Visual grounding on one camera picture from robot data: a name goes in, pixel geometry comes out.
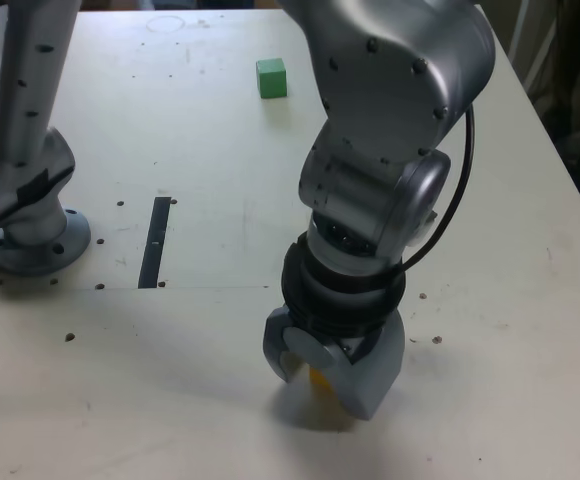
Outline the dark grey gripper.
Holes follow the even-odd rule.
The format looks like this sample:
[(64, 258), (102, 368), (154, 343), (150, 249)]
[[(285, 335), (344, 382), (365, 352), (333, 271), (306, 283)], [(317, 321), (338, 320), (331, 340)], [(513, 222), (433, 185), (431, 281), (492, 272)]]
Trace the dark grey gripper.
[(370, 420), (401, 371), (404, 326), (394, 311), (360, 337), (334, 337), (293, 326), (287, 306), (268, 316), (263, 353), (274, 373), (290, 382), (303, 365), (314, 368), (352, 417)]

